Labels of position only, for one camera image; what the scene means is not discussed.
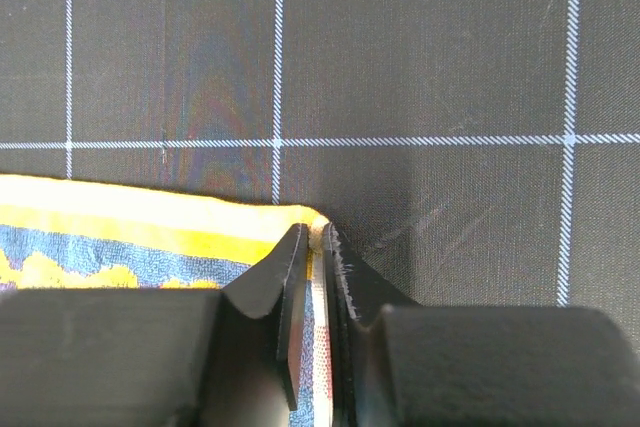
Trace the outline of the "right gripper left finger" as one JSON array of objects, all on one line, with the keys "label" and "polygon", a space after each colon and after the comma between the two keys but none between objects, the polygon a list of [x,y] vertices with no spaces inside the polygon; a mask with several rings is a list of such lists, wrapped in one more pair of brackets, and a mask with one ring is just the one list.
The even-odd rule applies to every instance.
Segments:
[{"label": "right gripper left finger", "polygon": [[5,426],[284,426],[298,404],[308,229],[221,289],[1,297]]}]

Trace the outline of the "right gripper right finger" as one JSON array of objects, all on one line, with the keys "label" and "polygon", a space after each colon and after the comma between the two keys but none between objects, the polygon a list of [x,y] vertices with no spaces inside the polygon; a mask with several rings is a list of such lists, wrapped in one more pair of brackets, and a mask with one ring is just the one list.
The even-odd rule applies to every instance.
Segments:
[{"label": "right gripper right finger", "polygon": [[584,307],[424,306],[322,233],[336,426],[635,426],[639,360]]}]

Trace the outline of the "colourful patterned towel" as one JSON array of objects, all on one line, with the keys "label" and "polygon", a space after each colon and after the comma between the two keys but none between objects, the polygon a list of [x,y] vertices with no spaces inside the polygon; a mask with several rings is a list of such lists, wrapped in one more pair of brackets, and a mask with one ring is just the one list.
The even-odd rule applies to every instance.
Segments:
[{"label": "colourful patterned towel", "polygon": [[302,205],[21,175],[1,178],[5,288],[220,288],[263,260],[296,224],[308,229],[304,330],[293,426],[333,422],[322,266],[327,219]]}]

